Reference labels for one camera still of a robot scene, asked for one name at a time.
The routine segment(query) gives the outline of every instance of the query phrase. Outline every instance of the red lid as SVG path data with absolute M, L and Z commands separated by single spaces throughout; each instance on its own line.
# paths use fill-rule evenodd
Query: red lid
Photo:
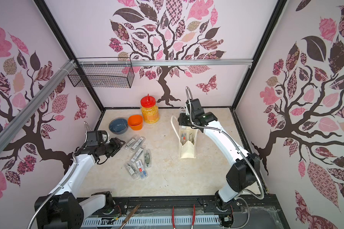
M 140 100 L 140 103 L 142 104 L 143 107 L 145 108 L 151 108 L 156 104 L 156 99 L 153 96 L 145 96 Z

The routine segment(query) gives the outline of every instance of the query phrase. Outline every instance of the wire basket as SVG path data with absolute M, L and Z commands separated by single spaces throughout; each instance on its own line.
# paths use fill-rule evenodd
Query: wire basket
M 134 71 L 131 61 L 123 64 L 82 64 L 81 68 L 85 75 L 79 75 L 79 69 L 73 69 L 68 75 L 74 87 L 112 87 L 131 88 L 134 80 Z

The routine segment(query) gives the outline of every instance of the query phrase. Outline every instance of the blue bowl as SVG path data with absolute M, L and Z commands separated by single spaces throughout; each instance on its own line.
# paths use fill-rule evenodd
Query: blue bowl
M 124 118 L 114 119 L 108 126 L 110 131 L 115 135 L 121 135 L 125 133 L 128 127 L 129 125 L 127 124 L 127 120 Z

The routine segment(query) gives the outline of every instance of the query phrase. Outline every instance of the plastic jar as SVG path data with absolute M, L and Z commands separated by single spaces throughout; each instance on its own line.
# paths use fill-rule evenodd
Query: plastic jar
M 156 123 L 159 120 L 158 106 L 156 99 L 152 96 L 145 96 L 140 100 L 144 121 L 148 124 Z

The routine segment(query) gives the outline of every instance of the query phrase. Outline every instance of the white tote bag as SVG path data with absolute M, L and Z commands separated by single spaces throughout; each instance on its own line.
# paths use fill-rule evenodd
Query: white tote bag
M 192 129 L 189 126 L 179 126 L 179 131 L 177 132 L 176 128 L 174 127 L 173 120 L 176 120 L 178 123 L 178 120 L 175 116 L 171 116 L 171 125 L 176 133 L 177 139 L 178 139 L 178 158 L 196 158 L 196 141 L 197 141 L 197 132 L 199 129 Z M 187 140 L 184 145 L 181 143 L 181 136 L 182 133 L 187 133 Z

